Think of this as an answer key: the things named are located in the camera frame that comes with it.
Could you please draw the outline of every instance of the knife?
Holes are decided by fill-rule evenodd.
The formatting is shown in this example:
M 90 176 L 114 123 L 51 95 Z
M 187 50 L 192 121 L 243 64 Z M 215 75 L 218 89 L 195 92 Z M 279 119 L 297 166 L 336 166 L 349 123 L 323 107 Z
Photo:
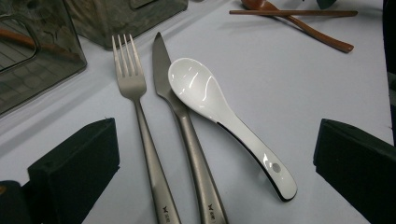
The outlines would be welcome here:
M 154 39 L 152 64 L 156 92 L 173 109 L 187 149 L 200 208 L 201 223 L 228 223 L 215 181 L 210 173 L 198 136 L 192 126 L 189 110 L 175 96 L 169 84 L 168 69 L 171 65 L 171 60 L 163 43 L 161 33 L 158 33 Z

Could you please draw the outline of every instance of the white tablecloth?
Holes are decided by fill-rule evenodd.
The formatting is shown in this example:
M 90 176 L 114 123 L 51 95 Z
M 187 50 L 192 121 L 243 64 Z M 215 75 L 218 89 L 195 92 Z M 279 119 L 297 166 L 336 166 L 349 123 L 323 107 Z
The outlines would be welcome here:
M 274 0 L 282 9 L 318 9 L 315 0 Z M 338 0 L 351 18 L 301 18 L 355 46 L 345 54 L 287 22 L 229 15 L 236 0 L 190 1 L 187 11 L 136 39 L 147 93 L 148 125 L 183 223 L 200 223 L 187 154 L 172 111 L 154 90 L 151 51 L 162 32 L 171 60 L 190 57 L 216 76 L 230 107 L 293 174 L 298 193 L 282 203 L 245 149 L 193 112 L 212 175 L 231 223 L 368 223 L 315 172 L 322 119 L 354 125 L 392 144 L 382 1 Z M 85 224 L 155 223 L 134 106 L 120 95 L 113 53 L 80 38 L 87 69 L 0 119 L 0 180 L 29 180 L 26 169 L 83 126 L 115 118 L 120 169 Z

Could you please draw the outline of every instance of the spoon bowl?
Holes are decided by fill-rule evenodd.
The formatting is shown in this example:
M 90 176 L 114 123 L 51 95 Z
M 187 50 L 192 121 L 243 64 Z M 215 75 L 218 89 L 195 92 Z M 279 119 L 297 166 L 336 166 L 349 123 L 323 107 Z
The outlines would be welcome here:
M 279 198 L 287 202 L 297 193 L 290 172 L 271 149 L 228 106 L 213 74 L 194 59 L 179 59 L 169 67 L 169 83 L 189 108 L 212 120 L 235 137 L 264 170 Z

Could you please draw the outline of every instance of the fork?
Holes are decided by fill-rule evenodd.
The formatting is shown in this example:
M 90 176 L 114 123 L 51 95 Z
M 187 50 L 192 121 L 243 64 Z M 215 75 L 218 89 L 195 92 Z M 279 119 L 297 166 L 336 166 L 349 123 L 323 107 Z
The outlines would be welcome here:
M 120 55 L 117 52 L 114 36 L 111 36 L 111 38 L 120 93 L 123 97 L 133 101 L 136 109 L 157 220 L 160 224 L 181 223 L 140 103 L 140 98 L 145 94 L 147 87 L 142 65 L 140 64 L 140 60 L 134 46 L 134 41 L 132 36 L 129 35 L 132 52 L 134 54 L 134 57 L 132 57 L 128 48 L 126 35 L 123 35 L 126 50 L 122 50 L 121 38 L 117 35 L 118 44 L 120 46 Z

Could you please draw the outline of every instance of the wooden spoon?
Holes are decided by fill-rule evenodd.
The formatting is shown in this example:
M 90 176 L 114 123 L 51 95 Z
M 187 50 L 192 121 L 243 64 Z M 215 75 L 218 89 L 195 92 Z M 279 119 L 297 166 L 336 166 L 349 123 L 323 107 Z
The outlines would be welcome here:
M 277 7 L 275 7 L 273 4 L 271 4 L 268 1 L 265 0 L 242 0 L 242 3 L 245 7 L 251 10 L 273 10 L 273 11 L 279 11 Z M 328 35 L 325 35 L 314 28 L 308 26 L 307 24 L 303 23 L 302 21 L 292 17 L 292 16 L 281 16 L 281 18 L 284 18 L 287 21 L 292 22 L 296 26 L 300 27 L 302 30 L 304 30 L 308 35 L 311 35 L 314 37 L 316 40 L 332 47 L 338 50 L 343 51 L 344 53 L 349 53 L 350 51 L 353 50 L 353 46 L 342 42 L 340 40 L 334 39 Z

